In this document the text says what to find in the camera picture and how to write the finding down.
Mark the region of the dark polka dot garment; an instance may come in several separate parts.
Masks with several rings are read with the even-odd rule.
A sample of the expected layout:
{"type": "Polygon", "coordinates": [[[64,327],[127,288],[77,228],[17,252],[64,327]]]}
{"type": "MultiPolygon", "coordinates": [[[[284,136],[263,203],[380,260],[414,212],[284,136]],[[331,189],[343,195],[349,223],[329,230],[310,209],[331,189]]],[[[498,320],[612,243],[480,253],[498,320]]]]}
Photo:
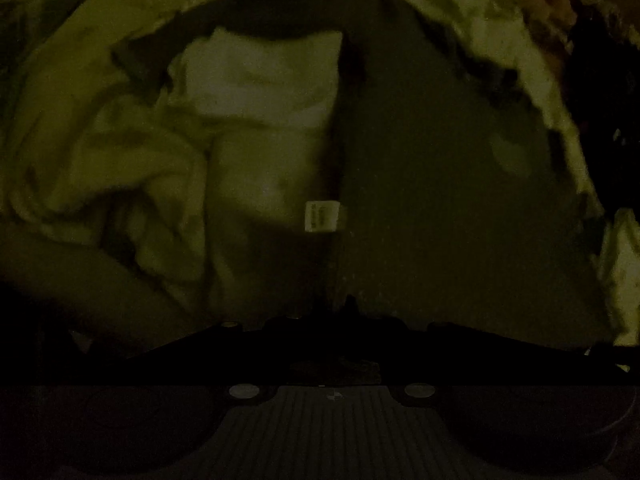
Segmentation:
{"type": "Polygon", "coordinates": [[[613,337],[584,230],[589,198],[514,70],[402,0],[216,0],[113,58],[176,88],[170,62],[223,30],[268,47],[340,40],[337,101],[304,196],[338,200],[348,217],[344,233],[311,235],[242,211],[222,194],[232,140],[220,138],[206,198],[218,314],[455,325],[555,347],[613,337]]]}

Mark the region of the floral print duvet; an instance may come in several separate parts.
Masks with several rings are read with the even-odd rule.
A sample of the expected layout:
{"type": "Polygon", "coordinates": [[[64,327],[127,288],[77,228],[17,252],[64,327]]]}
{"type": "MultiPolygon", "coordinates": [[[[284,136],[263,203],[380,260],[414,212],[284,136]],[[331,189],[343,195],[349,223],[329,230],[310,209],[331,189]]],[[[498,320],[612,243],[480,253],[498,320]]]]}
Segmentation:
{"type": "MultiPolygon", "coordinates": [[[[1,129],[1,259],[37,288],[85,304],[128,333],[167,340],[198,323],[241,322],[209,304],[210,151],[230,136],[222,194],[272,226],[341,234],[347,208],[307,198],[340,75],[333,32],[268,47],[210,32],[155,89],[113,58],[131,39],[216,0],[84,0],[17,66],[1,129]]],[[[449,27],[472,55],[514,70],[560,133],[618,350],[639,347],[639,220],[607,211],[590,134],[555,77],[582,47],[570,0],[402,0],[449,27]]]]}

